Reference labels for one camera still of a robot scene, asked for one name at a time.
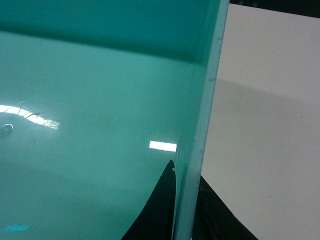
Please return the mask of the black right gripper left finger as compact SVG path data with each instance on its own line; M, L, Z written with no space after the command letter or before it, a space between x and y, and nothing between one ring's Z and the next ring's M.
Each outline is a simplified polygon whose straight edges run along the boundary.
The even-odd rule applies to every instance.
M175 164L164 168L142 211L126 231L123 240L170 240L176 203Z

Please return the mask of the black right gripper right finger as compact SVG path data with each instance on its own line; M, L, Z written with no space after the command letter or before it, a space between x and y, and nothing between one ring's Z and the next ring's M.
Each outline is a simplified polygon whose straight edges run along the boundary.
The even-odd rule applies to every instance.
M191 238L193 240L256 240L201 177Z

